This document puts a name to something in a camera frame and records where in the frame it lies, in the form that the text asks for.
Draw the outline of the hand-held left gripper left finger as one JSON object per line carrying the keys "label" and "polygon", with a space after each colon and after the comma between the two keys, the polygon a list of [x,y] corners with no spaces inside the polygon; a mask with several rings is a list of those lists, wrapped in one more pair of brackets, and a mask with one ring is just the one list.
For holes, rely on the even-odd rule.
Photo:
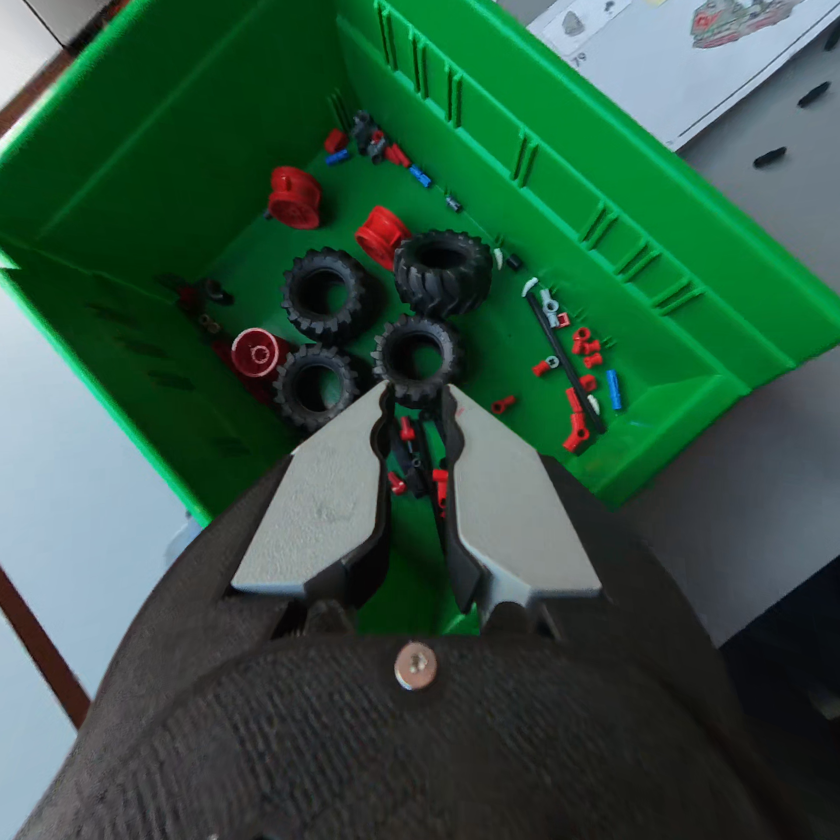
{"label": "hand-held left gripper left finger", "polygon": [[382,382],[292,452],[235,590],[354,609],[372,598],[389,568],[393,411]]}

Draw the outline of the long black lego axle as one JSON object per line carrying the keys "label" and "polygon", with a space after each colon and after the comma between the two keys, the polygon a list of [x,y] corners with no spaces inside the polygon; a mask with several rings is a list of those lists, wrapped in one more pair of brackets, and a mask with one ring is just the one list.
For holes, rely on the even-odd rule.
{"label": "long black lego axle", "polygon": [[603,420],[601,419],[600,415],[595,411],[593,404],[589,401],[588,395],[580,382],[580,379],[576,373],[576,370],[574,369],[571,359],[569,358],[568,354],[564,351],[562,344],[557,339],[553,329],[550,327],[548,317],[543,313],[539,302],[530,290],[526,292],[524,300],[529,304],[530,309],[532,310],[532,313],[537,319],[543,334],[549,342],[553,354],[557,355],[557,357],[559,358],[560,366],[565,372],[569,380],[570,386],[577,395],[578,400],[581,403],[582,410],[590,418],[596,433],[604,434],[606,432],[606,426]]}

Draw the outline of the open instruction booklet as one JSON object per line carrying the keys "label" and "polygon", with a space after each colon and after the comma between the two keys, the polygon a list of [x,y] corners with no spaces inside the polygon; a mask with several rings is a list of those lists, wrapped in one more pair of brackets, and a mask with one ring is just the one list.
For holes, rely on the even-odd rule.
{"label": "open instruction booklet", "polygon": [[678,151],[838,15],[838,1],[560,1],[528,31]]}

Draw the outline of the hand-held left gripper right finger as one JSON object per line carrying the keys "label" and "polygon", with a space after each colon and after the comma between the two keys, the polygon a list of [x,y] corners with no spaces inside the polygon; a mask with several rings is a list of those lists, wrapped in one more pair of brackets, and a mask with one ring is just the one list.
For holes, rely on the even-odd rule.
{"label": "hand-held left gripper right finger", "polygon": [[455,385],[441,396],[446,563],[458,609],[594,599],[602,581],[536,448]]}

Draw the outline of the small black lego tire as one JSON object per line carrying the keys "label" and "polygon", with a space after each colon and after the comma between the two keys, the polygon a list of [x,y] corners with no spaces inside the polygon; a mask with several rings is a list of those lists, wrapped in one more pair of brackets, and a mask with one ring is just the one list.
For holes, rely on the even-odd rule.
{"label": "small black lego tire", "polygon": [[374,312],[372,278],[342,249],[309,249],[284,273],[281,307],[300,334],[326,346],[359,338]]}
{"label": "small black lego tire", "polygon": [[452,324],[403,314],[374,337],[371,358],[374,378],[392,388],[398,405],[422,408],[435,403],[445,385],[459,380],[464,349]]}
{"label": "small black lego tire", "polygon": [[[321,343],[302,344],[276,372],[274,403],[279,415],[303,434],[319,431],[361,395],[355,359]],[[322,394],[324,375],[333,377],[337,385],[332,400]]]}

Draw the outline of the red lego wheel hub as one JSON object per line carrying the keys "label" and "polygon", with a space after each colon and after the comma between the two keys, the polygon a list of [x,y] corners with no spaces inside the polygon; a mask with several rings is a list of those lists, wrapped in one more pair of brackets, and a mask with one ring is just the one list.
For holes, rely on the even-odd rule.
{"label": "red lego wheel hub", "polygon": [[389,271],[394,270],[396,251],[412,237],[408,226],[383,205],[375,205],[353,234],[363,252]]}
{"label": "red lego wheel hub", "polygon": [[298,230],[313,230],[321,225],[322,188],[317,179],[291,165],[276,167],[270,177],[271,193],[268,215]]}
{"label": "red lego wheel hub", "polygon": [[273,399],[277,370],[298,346],[263,328],[249,328],[233,341],[230,360],[249,393],[263,402]]}

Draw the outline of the green plastic bin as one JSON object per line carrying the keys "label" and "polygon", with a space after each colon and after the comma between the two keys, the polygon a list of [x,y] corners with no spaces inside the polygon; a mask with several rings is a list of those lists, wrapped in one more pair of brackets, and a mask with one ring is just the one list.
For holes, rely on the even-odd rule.
{"label": "green plastic bin", "polygon": [[[267,212],[272,171],[321,225]],[[375,278],[362,364],[406,308],[354,232],[383,205],[522,261],[455,320],[459,386],[611,507],[730,406],[838,345],[838,295],[493,2],[132,2],[2,154],[2,284],[196,518],[299,441],[177,304],[302,341],[309,249]],[[597,434],[531,291],[603,420]]]}

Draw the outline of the large black lego tire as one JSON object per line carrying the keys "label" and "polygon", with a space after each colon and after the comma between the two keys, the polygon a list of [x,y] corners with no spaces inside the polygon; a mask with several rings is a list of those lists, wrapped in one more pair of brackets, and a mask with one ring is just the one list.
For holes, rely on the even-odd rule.
{"label": "large black lego tire", "polygon": [[494,265],[490,247],[480,238],[430,229],[395,250],[395,288],[415,314],[447,320],[487,299]]}

